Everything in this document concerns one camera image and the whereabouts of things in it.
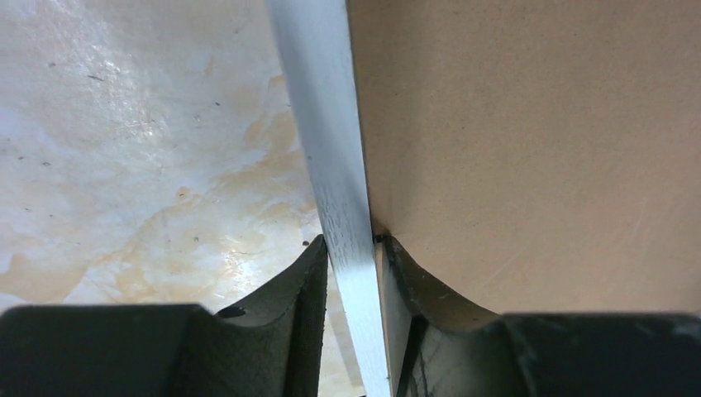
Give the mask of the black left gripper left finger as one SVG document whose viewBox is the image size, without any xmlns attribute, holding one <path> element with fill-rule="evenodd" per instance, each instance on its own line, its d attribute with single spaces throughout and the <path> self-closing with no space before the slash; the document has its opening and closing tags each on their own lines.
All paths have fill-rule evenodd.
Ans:
<svg viewBox="0 0 701 397">
<path fill-rule="evenodd" d="M 4 396 L 315 396 L 327 246 L 216 313 L 200 304 L 25 305 L 1 317 Z"/>
</svg>

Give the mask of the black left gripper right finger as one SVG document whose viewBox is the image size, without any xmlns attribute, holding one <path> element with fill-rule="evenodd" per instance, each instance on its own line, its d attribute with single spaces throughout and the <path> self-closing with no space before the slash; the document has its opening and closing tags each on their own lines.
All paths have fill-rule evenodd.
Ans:
<svg viewBox="0 0 701 397">
<path fill-rule="evenodd" d="M 697 396 L 700 318 L 688 313 L 485 309 L 378 240 L 396 396 Z"/>
</svg>

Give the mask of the brown cardboard backing board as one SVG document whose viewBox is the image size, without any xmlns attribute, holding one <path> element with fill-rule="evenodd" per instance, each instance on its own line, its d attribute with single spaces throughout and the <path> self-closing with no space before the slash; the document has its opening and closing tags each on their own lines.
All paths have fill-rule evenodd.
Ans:
<svg viewBox="0 0 701 397">
<path fill-rule="evenodd" d="M 495 312 L 699 311 L 699 2 L 348 12 L 375 233 Z"/>
</svg>

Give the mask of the white picture frame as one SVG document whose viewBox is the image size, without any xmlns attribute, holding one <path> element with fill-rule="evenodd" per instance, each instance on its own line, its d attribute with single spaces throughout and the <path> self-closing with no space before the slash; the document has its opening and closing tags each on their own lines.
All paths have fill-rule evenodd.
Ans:
<svg viewBox="0 0 701 397">
<path fill-rule="evenodd" d="M 267 8 L 365 393 L 389 396 L 346 3 Z"/>
</svg>

